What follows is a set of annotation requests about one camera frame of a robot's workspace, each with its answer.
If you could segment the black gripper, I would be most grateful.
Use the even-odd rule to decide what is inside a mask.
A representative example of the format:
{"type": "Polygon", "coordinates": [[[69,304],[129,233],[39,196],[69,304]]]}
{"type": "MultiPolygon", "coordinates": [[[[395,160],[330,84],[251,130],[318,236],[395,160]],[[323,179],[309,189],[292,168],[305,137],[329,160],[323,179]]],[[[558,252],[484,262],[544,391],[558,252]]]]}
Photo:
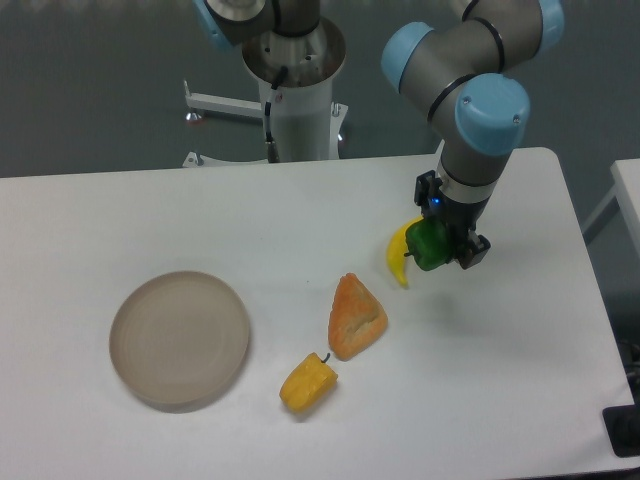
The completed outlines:
{"type": "Polygon", "coordinates": [[[488,198],[474,203],[458,202],[440,191],[431,199],[431,207],[444,224],[455,248],[455,260],[463,270],[479,264],[491,248],[490,241],[476,233],[476,223],[488,202],[488,198]]]}

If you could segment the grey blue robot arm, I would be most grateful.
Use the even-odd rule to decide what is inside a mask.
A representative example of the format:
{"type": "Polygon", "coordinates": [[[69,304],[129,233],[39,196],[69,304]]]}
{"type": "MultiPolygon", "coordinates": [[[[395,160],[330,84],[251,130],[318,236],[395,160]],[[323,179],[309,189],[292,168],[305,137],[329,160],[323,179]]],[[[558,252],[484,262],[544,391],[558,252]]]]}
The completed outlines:
{"type": "MultiPolygon", "coordinates": [[[[478,264],[490,249],[476,224],[524,136],[530,100],[505,71],[554,46],[564,31],[557,1],[462,1],[460,23],[438,32],[423,22],[397,30],[382,71],[442,139],[437,167],[418,176],[418,218],[386,249],[398,281],[413,260],[430,271],[478,264]]],[[[207,38],[239,47],[258,83],[257,115],[271,163],[326,160],[338,139],[331,126],[332,83],[346,44],[316,1],[198,1],[207,38]]]]}

